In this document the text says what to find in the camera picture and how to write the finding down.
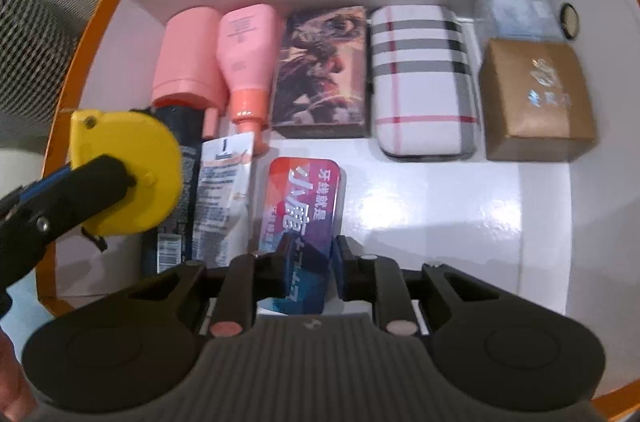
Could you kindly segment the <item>person's left hand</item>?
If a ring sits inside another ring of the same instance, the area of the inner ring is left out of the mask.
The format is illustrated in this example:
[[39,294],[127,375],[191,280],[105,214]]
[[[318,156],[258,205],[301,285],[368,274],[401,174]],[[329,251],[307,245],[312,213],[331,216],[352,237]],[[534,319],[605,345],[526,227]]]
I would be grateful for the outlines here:
[[17,361],[12,341],[0,331],[0,404],[1,414],[9,421],[21,421],[37,407],[32,391]]

